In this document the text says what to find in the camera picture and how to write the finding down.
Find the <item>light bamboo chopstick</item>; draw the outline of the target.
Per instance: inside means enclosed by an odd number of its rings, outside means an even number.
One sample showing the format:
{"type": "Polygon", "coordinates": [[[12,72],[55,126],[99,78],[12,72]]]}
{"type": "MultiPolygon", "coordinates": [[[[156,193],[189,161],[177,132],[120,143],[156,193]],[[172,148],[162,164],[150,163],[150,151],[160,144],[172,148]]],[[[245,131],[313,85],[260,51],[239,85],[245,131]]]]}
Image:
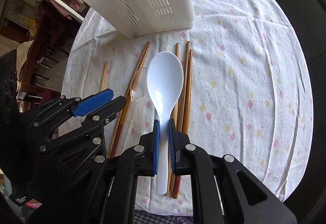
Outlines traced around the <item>light bamboo chopstick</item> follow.
{"type": "Polygon", "coordinates": [[[101,80],[101,89],[100,89],[101,92],[105,90],[107,66],[108,66],[108,61],[105,61],[105,66],[103,69],[102,80],[101,80]]]}

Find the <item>clear plastic spoon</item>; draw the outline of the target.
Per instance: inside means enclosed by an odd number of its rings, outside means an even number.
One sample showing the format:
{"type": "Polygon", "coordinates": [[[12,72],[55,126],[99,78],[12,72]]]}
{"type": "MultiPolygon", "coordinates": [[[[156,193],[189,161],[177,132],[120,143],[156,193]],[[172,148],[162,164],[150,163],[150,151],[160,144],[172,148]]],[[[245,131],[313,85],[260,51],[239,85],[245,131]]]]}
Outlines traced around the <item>clear plastic spoon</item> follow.
{"type": "Polygon", "coordinates": [[[147,93],[147,85],[146,85],[146,77],[147,77],[147,68],[142,67],[135,73],[131,85],[130,85],[130,106],[128,108],[126,123],[124,125],[124,138],[126,139],[128,130],[131,124],[131,118],[133,115],[133,111],[137,103],[146,95],[147,93]]]}

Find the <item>white plastic spoon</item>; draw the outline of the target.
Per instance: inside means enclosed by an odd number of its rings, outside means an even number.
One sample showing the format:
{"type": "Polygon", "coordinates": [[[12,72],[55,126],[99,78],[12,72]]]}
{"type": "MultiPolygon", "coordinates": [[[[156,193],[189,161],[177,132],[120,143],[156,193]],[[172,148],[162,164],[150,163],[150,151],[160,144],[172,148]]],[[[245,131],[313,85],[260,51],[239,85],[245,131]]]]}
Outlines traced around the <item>white plastic spoon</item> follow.
{"type": "Polygon", "coordinates": [[[169,120],[183,88],[183,69],[178,57],[169,51],[155,55],[148,67],[146,84],[160,122],[156,191],[164,195],[169,179],[169,120]]]}

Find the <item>floral white tablecloth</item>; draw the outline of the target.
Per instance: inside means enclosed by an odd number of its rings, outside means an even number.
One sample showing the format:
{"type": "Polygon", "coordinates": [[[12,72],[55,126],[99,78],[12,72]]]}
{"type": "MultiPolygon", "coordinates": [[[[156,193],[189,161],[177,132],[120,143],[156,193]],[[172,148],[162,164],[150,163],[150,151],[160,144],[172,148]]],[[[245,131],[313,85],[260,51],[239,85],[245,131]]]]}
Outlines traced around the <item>floral white tablecloth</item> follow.
{"type": "Polygon", "coordinates": [[[126,93],[146,61],[191,43],[189,139],[209,154],[233,155],[281,201],[300,183],[311,150],[313,98],[306,59],[276,0],[192,0],[191,29],[128,39],[89,10],[72,45],[62,94],[86,98],[106,86],[126,93]]]}

